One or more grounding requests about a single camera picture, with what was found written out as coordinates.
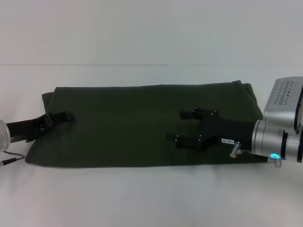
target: silver cylinder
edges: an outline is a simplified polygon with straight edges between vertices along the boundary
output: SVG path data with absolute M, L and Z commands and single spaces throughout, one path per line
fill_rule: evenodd
M 296 134 L 295 132 L 291 132 L 288 134 L 285 150 L 285 160 L 295 162 L 297 161 L 301 133 L 302 129 L 300 129 L 299 134 Z
M 284 130 L 266 121 L 257 121 L 252 136 L 252 153 L 269 157 L 281 155 Z
M 10 145 L 10 132 L 4 121 L 0 120 L 0 152 L 7 150 Z

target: white tabletop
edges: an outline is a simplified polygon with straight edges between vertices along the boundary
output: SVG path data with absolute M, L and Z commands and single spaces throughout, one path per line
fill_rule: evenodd
M 42 115 L 41 94 L 64 86 L 240 79 L 263 110 L 275 79 L 303 75 L 296 0 L 0 3 L 5 122 Z M 301 227 L 303 165 L 282 165 L 61 169 L 22 160 L 0 167 L 0 226 Z

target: green towel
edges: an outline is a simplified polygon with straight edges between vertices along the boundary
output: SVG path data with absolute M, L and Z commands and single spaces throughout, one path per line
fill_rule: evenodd
M 57 87 L 42 95 L 46 113 L 69 111 L 76 122 L 63 123 L 38 138 L 26 162 L 54 167 L 144 167 L 256 163 L 265 159 L 230 147 L 206 152 L 175 148 L 166 132 L 191 135 L 197 120 L 181 120 L 180 110 L 217 109 L 222 118 L 262 119 L 250 84 L 144 87 Z

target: ventilation grille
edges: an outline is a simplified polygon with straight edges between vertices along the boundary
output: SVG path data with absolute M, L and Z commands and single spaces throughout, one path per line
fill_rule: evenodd
M 284 81 L 281 83 L 277 91 L 277 95 L 274 101 L 275 105 L 287 105 L 291 99 L 294 89 L 294 81 Z

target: black cable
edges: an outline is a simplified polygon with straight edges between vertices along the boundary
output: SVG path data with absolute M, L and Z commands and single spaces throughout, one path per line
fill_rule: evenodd
M 12 152 L 8 152 L 8 151 L 4 151 L 4 153 L 7 153 L 9 155 L 18 155 L 18 156 L 21 156 L 21 157 L 18 157 L 17 160 L 21 160 L 21 159 L 25 158 L 25 156 L 22 155 L 22 154 L 12 153 Z
M 16 162 L 18 160 L 21 160 L 21 159 L 25 158 L 25 156 L 22 155 L 22 154 L 12 153 L 12 152 L 8 152 L 8 151 L 4 151 L 4 153 L 7 153 L 9 155 L 18 155 L 18 156 L 21 156 L 21 157 L 18 157 L 18 158 L 14 157 L 14 158 L 11 158 L 11 159 L 0 161 L 0 166 L 6 166 L 7 164 L 10 164 L 10 163 L 13 163 L 13 162 Z

